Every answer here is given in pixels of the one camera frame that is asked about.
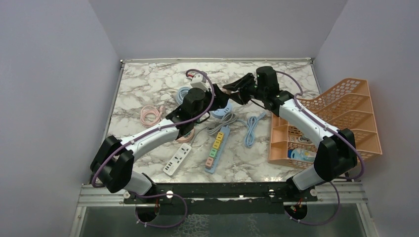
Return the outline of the yellow charger plug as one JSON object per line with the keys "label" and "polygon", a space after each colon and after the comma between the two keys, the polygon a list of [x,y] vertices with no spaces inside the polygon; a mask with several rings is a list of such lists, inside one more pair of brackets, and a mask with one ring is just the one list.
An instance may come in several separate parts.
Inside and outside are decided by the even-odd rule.
{"label": "yellow charger plug", "polygon": [[216,136],[216,140],[222,141],[224,137],[224,133],[223,132],[218,132],[217,136]]}

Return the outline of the yellow charger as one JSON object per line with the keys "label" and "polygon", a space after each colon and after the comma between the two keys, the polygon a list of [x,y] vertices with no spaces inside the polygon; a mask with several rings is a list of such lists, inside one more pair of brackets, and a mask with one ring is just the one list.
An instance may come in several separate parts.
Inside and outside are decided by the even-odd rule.
{"label": "yellow charger", "polygon": [[221,145],[221,141],[220,140],[215,140],[214,143],[213,143],[213,145],[212,145],[212,147],[214,149],[218,150],[219,147],[220,147],[220,145]]}

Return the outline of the green charger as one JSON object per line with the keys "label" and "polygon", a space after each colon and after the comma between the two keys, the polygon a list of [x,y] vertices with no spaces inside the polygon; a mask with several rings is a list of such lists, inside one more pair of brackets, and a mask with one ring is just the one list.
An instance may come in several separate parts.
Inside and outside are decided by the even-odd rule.
{"label": "green charger", "polygon": [[215,159],[216,156],[217,156],[217,152],[218,152],[218,150],[212,148],[210,153],[209,153],[209,157],[212,158],[212,159]]}

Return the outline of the pink charger front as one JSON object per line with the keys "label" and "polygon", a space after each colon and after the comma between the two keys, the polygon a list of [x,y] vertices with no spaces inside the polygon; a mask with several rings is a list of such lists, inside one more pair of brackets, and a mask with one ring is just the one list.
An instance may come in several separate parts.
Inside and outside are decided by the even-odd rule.
{"label": "pink charger front", "polygon": [[211,169],[213,166],[214,158],[208,157],[205,163],[206,169]]}

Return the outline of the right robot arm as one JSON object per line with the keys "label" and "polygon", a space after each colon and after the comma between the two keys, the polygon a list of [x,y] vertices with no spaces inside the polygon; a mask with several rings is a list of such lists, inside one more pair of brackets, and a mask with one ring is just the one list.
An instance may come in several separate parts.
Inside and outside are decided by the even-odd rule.
{"label": "right robot arm", "polygon": [[286,181],[286,197],[297,201],[304,196],[305,190],[339,178],[361,159],[354,133],[323,121],[304,107],[296,94],[281,90],[277,78],[279,73],[271,66],[259,67],[255,74],[248,73],[224,85],[223,89],[230,91],[230,99],[240,105],[252,99],[261,101],[264,109],[290,122],[317,148],[313,164]]}

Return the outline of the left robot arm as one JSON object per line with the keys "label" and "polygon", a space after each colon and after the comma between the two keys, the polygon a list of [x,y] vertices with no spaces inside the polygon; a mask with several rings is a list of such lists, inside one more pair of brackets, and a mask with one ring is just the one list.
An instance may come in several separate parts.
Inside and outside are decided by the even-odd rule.
{"label": "left robot arm", "polygon": [[129,137],[105,138],[90,165],[92,186],[105,187],[111,193],[127,190],[136,193],[142,202],[151,202],[155,198],[154,183],[146,174],[135,172],[134,163],[155,148],[185,136],[204,114],[226,107],[229,98],[216,84],[207,91],[194,87],[158,124]]}

